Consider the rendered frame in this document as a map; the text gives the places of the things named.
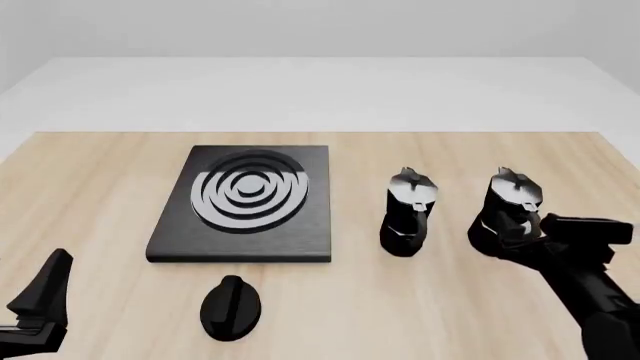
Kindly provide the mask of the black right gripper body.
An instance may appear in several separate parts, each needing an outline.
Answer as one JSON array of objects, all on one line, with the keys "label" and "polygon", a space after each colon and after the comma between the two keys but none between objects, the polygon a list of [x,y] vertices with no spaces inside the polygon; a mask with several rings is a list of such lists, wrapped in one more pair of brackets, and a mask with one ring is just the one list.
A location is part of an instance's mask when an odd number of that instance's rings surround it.
[{"label": "black right gripper body", "polygon": [[556,255],[555,248],[548,240],[546,236],[536,239],[499,237],[494,257],[514,263],[542,263],[544,259]]}]

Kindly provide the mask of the round black stove knob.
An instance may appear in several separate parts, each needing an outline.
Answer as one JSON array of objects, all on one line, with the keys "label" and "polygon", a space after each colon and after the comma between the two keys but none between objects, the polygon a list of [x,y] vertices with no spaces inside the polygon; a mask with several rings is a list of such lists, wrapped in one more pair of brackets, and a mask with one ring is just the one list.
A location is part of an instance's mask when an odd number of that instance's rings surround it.
[{"label": "round black stove knob", "polygon": [[226,275],[205,296],[200,322],[216,341],[237,341],[255,329],[261,313],[257,290],[237,275]]}]

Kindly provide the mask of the flat black stove plate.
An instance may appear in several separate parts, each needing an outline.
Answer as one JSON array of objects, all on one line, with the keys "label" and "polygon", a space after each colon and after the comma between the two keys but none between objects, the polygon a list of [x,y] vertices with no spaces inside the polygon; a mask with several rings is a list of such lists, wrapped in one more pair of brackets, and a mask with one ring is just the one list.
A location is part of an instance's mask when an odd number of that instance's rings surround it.
[{"label": "flat black stove plate", "polygon": [[328,263],[327,146],[193,146],[149,239],[151,263]]}]

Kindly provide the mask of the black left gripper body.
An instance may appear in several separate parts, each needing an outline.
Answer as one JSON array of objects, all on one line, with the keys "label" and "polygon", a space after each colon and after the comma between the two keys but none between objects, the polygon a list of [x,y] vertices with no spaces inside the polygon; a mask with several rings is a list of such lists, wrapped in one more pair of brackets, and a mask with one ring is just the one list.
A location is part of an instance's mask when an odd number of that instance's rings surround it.
[{"label": "black left gripper body", "polygon": [[41,329],[0,326],[0,355],[56,353],[67,334],[57,323],[45,323]]}]

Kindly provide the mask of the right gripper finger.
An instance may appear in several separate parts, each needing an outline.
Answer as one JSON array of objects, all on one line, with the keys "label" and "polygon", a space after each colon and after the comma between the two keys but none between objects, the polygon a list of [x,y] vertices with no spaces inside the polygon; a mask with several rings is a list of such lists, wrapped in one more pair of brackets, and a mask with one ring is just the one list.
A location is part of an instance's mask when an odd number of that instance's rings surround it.
[{"label": "right gripper finger", "polygon": [[527,214],[526,221],[523,224],[523,227],[525,228],[525,240],[536,240],[541,237],[542,230],[540,228],[540,221],[541,218],[538,212],[530,212]]},{"label": "right gripper finger", "polygon": [[503,242],[521,240],[521,225],[510,218],[506,212],[500,212],[500,238]]}]

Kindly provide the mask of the black and silver moka pot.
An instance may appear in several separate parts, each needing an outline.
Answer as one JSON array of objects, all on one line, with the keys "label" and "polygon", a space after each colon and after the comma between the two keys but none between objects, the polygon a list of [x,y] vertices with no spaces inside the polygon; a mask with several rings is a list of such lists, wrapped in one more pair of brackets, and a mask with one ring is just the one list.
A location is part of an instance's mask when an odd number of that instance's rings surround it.
[{"label": "black and silver moka pot", "polygon": [[385,251],[396,257],[413,257],[420,251],[437,193],[437,185],[411,167],[403,167],[392,176],[379,232],[380,245]]},{"label": "black and silver moka pot", "polygon": [[536,182],[523,173],[500,167],[491,177],[482,209],[467,232],[470,244],[481,254],[494,257],[500,237],[500,212],[521,225],[524,239],[526,216],[539,213],[542,203],[542,188]]}]

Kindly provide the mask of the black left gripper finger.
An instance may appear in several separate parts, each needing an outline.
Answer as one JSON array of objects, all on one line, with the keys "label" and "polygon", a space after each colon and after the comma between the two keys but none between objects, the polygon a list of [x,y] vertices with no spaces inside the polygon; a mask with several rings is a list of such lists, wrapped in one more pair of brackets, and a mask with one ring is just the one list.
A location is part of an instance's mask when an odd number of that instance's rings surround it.
[{"label": "black left gripper finger", "polygon": [[30,284],[7,308],[17,315],[17,329],[42,329],[47,323],[68,326],[66,296],[73,257],[57,248]]}]

